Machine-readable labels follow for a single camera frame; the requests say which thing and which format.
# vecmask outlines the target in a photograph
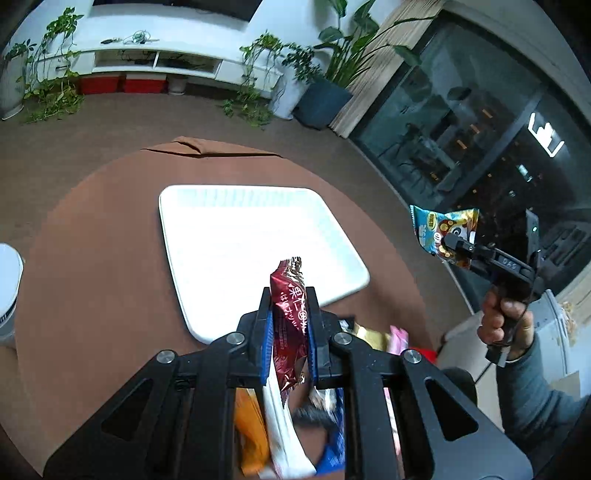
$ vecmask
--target red snack package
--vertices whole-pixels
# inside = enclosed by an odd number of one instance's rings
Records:
[[[298,383],[296,362],[308,354],[308,308],[301,271],[301,258],[279,263],[271,274],[273,308],[273,361],[283,401],[287,391]]]

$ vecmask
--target round brown table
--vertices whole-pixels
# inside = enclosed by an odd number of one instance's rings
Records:
[[[182,355],[203,347],[185,327],[164,248],[158,195],[172,184],[316,191],[371,275],[367,288],[328,309],[354,314],[371,329],[402,327],[414,346],[431,346],[412,275],[343,193],[277,155],[178,138],[83,180],[48,215],[28,255],[16,318],[18,363],[53,448],[158,351]]]

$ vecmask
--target human hand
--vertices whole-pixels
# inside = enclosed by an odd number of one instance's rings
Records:
[[[478,327],[478,336],[482,342],[490,345],[500,342],[505,336],[501,328],[505,323],[503,313],[509,318],[518,320],[525,310],[525,305],[511,299],[502,299],[499,294],[490,290],[482,303],[482,325]],[[515,339],[507,360],[516,360],[526,353],[528,348],[534,342],[534,314],[531,311],[525,312],[517,331]]]

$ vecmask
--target orange snack bag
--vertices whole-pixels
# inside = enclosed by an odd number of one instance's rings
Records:
[[[269,439],[255,391],[250,388],[236,389],[234,425],[241,434],[242,473],[256,475],[270,457]]]

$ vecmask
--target potted plant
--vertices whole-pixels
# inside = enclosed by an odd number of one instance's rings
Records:
[[[52,116],[61,118],[80,109],[84,95],[80,95],[76,90],[78,73],[72,70],[72,65],[80,52],[72,50],[72,39],[78,20],[82,16],[74,14],[74,7],[66,8],[56,20],[49,23],[41,43],[29,58],[31,81],[25,85],[25,98],[36,99],[39,108],[30,113],[28,122],[47,120]],[[48,62],[44,61],[47,52],[57,53],[62,57],[64,68],[61,70],[61,77],[48,78]]]
[[[352,94],[347,87],[369,69],[368,61],[379,50],[393,48],[408,64],[418,65],[420,59],[408,47],[390,44],[375,47],[375,41],[401,23],[427,20],[427,18],[399,20],[378,34],[379,25],[369,14],[369,9],[375,0],[369,0],[353,14],[352,32],[346,35],[341,29],[341,19],[347,14],[347,0],[327,1],[337,13],[338,23],[336,27],[327,27],[320,32],[318,38],[322,43],[314,48],[331,50],[330,64],[324,77],[308,88],[294,111],[295,117],[302,124],[317,129],[331,123],[337,113],[351,100]]]
[[[2,59],[0,66],[0,112],[2,120],[8,120],[22,110],[25,97],[25,69],[30,51],[35,43],[31,39],[15,43]]]
[[[286,47],[290,52],[281,62],[285,70],[275,85],[269,110],[279,118],[291,120],[291,112],[310,83],[322,76],[322,70],[313,63],[314,50],[311,47],[304,48],[296,43]]]
[[[255,87],[256,77],[253,76],[255,63],[261,59],[265,63],[265,78],[271,69],[277,67],[277,60],[281,56],[283,43],[275,35],[269,32],[263,33],[254,42],[245,47],[240,47],[242,52],[242,65],[244,66],[244,81],[240,85],[236,97],[224,101],[222,108],[227,116],[233,116],[235,111],[253,127],[261,127],[271,121],[272,113],[267,107],[267,101],[261,98],[259,90]]]
[[[84,15],[76,15],[74,7],[67,7],[64,12],[47,26],[47,32],[41,43],[43,53],[63,53],[74,43],[74,32],[78,20]]]

